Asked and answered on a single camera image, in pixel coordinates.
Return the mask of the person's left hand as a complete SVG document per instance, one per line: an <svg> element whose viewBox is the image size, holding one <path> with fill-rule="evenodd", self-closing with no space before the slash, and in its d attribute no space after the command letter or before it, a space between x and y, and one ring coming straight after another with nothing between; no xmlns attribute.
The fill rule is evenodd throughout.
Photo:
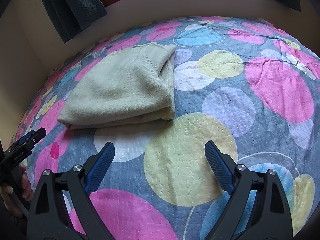
<svg viewBox="0 0 320 240"><path fill-rule="evenodd" d="M20 168L22 171L21 176L21 188L22 188L22 197L26 201L31 201L34 192L31 188L31 183L29 181L28 175L26 173L26 166L24 164L20 164ZM12 199L12 194L14 193L14 190L12 186L10 185L2 185L1 186L1 197L4 201L4 205L6 209L15 217L22 218L23 212L20 210L20 208L15 204L15 202Z"/></svg>

